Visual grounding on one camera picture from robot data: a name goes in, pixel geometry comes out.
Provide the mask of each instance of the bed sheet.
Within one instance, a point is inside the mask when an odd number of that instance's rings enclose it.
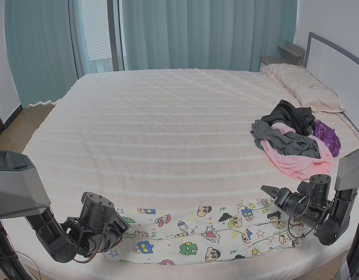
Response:
[[[78,216],[84,191],[117,208],[184,209],[240,197],[265,198],[261,185],[295,190],[254,145],[251,123],[285,99],[300,104],[275,78],[222,70],[147,70],[86,75],[51,111],[24,150],[37,167],[59,222]],[[340,114],[315,113],[341,140],[334,158],[359,148]],[[105,260],[52,261],[23,218],[5,220],[15,248],[55,280],[293,279],[350,247],[359,217],[356,198],[348,230],[332,246],[308,236],[301,247],[256,258],[188,266]]]

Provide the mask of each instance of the purple garment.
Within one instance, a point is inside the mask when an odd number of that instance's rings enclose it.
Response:
[[[315,123],[316,129],[314,131],[314,136],[321,139],[322,142],[325,143],[333,157],[338,156],[339,150],[341,149],[341,141],[339,140],[339,137],[336,136],[335,130],[328,127],[320,120],[316,120]]]

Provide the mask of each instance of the pillow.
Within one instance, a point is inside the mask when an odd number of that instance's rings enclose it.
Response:
[[[303,107],[311,107],[314,112],[338,113],[345,110],[335,91],[318,81],[304,67],[273,63],[260,68],[260,71],[274,75]]]

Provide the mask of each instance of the white headboard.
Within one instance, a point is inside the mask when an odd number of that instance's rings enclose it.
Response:
[[[344,114],[359,131],[359,58],[310,32],[304,67],[338,94]]]

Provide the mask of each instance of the green crocodile character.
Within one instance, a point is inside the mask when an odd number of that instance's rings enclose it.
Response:
[[[193,244],[192,242],[187,242],[179,246],[179,252],[183,255],[196,255],[196,252],[198,252],[198,247]]]

